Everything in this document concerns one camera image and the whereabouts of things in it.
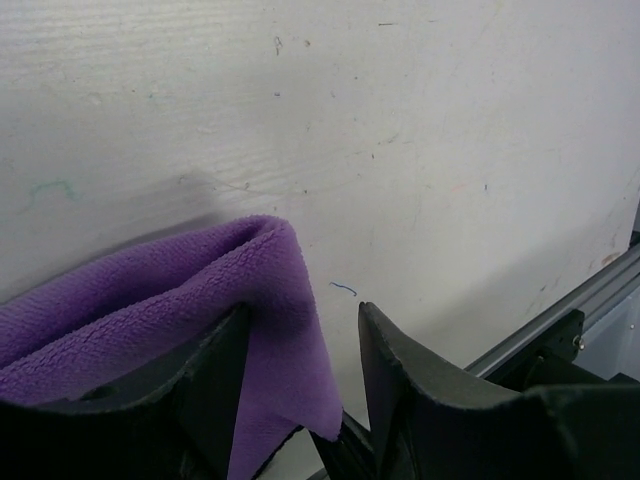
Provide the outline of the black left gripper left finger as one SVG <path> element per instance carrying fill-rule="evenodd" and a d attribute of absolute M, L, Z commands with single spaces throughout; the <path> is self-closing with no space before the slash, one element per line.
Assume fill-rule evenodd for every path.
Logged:
<path fill-rule="evenodd" d="M 2 403 L 2 478 L 226 478 L 249 330 L 249 310 L 238 306 L 78 400 Z"/>

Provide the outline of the dark grey purple cloth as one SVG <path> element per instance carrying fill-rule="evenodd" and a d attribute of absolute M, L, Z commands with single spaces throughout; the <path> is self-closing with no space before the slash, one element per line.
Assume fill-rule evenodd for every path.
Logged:
<path fill-rule="evenodd" d="M 138 244 L 1 308 L 1 396 L 77 397 L 194 338 L 238 304 L 252 312 L 230 459 L 252 478 L 299 427 L 338 436 L 342 404 L 296 233 L 250 216 Z"/>

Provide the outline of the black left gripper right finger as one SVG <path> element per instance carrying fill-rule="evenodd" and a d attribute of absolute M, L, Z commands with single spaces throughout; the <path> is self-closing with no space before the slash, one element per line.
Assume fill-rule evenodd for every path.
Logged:
<path fill-rule="evenodd" d="M 372 303 L 358 329 L 377 478 L 638 478 L 638 387 L 517 392 L 448 362 Z"/>

